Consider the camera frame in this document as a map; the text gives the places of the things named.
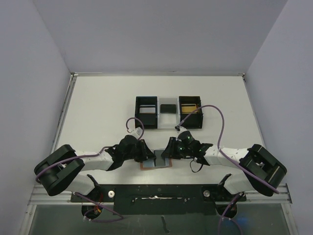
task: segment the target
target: glass panel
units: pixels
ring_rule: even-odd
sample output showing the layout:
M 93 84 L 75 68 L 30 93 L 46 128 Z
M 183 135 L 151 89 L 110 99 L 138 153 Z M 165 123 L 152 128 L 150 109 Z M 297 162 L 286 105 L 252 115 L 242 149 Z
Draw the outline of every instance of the glass panel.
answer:
M 116 218 L 103 211 L 98 219 Z M 244 235 L 289 235 L 280 204 L 239 204 L 235 220 Z M 83 222 L 81 206 L 38 205 L 31 235 L 216 235 L 219 217 L 195 213 L 185 215 L 129 215 L 113 223 Z M 239 235 L 231 221 L 222 223 L 221 234 Z

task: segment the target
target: screw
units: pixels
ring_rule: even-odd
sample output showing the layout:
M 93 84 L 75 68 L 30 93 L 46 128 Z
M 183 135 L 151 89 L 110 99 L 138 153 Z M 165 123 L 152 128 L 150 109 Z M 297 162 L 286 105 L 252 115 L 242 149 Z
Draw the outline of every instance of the screw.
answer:
M 209 190 L 205 190 L 203 192 L 203 194 L 204 194 L 205 197 L 209 197 L 210 196 L 210 191 Z
M 108 192 L 108 196 L 109 196 L 109 198 L 114 198 L 114 196 L 115 196 L 115 192 L 114 191 L 109 191 Z

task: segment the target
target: yellow object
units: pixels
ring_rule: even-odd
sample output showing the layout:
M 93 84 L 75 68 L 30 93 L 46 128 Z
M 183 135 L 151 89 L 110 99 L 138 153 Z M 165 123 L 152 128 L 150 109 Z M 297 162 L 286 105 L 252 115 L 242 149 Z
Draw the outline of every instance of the yellow object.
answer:
M 194 111 L 195 109 L 197 109 L 196 104 L 182 104 L 181 105 L 181 112 L 183 114 L 189 114 L 192 111 Z

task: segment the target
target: black mounting base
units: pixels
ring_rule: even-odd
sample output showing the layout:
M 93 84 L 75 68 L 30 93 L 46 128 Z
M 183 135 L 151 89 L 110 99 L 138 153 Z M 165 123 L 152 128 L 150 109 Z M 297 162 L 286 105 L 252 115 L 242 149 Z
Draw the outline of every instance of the black mounting base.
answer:
M 102 202 L 114 202 L 114 210 L 130 214 L 216 214 L 215 202 L 230 202 L 233 195 L 218 185 L 100 185 Z M 114 198 L 108 192 L 114 191 Z M 86 202 L 72 195 L 71 202 Z

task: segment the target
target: white cable tie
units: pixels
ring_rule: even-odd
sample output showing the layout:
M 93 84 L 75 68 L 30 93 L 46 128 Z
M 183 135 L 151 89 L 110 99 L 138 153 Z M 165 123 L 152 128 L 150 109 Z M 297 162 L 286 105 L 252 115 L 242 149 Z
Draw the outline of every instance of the white cable tie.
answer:
M 131 132 L 133 132 L 133 131 L 134 131 L 134 130 L 133 130 L 132 128 L 128 128 L 128 129 L 127 129 L 127 132 L 128 132 L 128 133 L 131 133 Z
M 218 154 L 219 154 L 221 148 L 222 148 L 222 147 L 219 147 L 219 148 L 217 149 L 216 156 L 218 156 Z

